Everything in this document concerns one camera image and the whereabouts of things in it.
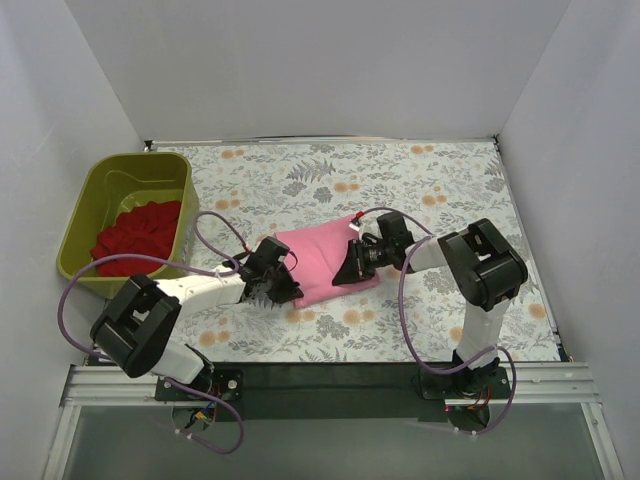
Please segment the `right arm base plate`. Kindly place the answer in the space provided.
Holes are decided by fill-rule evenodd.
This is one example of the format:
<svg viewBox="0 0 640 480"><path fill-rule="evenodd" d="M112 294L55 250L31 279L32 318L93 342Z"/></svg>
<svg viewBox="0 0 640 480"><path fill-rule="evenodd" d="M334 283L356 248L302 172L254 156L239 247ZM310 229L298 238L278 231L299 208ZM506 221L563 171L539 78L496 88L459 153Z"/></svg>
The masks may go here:
<svg viewBox="0 0 640 480"><path fill-rule="evenodd" d="M415 392L426 400L477 400L489 395L489 399L507 399L511 385L504 368L499 367L490 375L482 375L467 381L462 374L437 376L420 370L411 380Z"/></svg>

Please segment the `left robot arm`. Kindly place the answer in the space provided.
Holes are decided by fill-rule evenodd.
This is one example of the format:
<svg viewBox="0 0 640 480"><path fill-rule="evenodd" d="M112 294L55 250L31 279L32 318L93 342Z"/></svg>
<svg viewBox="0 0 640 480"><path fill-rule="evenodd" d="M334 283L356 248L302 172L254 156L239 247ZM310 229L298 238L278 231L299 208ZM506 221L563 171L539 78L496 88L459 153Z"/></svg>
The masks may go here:
<svg viewBox="0 0 640 480"><path fill-rule="evenodd" d="M154 281L130 277L91 329L91 339L127 376L168 377L193 400L214 383L214 365L197 349L171 338L179 320L216 306L264 301L281 305L303 297L285 265L295 255L268 237L214 270Z"/></svg>

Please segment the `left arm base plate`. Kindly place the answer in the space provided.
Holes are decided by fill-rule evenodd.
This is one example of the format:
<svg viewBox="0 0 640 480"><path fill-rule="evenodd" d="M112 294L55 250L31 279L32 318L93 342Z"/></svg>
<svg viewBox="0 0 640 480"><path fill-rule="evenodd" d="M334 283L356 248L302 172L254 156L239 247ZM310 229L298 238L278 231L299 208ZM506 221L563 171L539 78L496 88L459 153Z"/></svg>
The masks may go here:
<svg viewBox="0 0 640 480"><path fill-rule="evenodd" d="M242 370L223 368L215 370L209 377L196 379L190 388L231 402L242 398L244 380ZM161 402L204 401L203 397L185 392L164 380L156 382L154 399Z"/></svg>

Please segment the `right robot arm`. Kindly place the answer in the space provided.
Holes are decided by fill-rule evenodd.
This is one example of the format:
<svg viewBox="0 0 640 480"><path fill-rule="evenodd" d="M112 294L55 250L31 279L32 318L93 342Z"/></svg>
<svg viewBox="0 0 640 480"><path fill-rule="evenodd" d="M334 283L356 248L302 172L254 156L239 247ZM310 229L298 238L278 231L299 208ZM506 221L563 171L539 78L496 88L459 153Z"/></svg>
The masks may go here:
<svg viewBox="0 0 640 480"><path fill-rule="evenodd" d="M484 218L465 229L416 241L406 226L410 217L381 207L376 219L378 235L359 232L346 247L345 259L332 279L334 286L361 283L376 270L393 266L401 274L398 313L405 344L417 365L432 377L449 377L464 397L475 397L489 389L497 375L498 346L503 318L528 280L526 263L494 224ZM405 277L446 266L465 299L463 331L452 354L452 366L437 369L427 365L414 348L405 318Z"/></svg>

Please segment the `pink t-shirt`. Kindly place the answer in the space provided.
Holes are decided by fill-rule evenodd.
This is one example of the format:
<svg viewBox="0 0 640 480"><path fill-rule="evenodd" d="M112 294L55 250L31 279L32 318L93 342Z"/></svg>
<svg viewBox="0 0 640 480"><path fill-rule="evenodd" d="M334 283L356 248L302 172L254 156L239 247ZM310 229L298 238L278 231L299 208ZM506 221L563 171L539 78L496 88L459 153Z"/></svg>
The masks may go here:
<svg viewBox="0 0 640 480"><path fill-rule="evenodd" d="M275 234L275 238L296 256L296 259L288 257L285 260L303 293L302 298L293 301L295 309L354 294L381 283L379 275L375 274L372 279L360 283L332 284L346 258L348 241L358 238L358 233L349 226L350 222L349 217L342 217L318 226Z"/></svg>

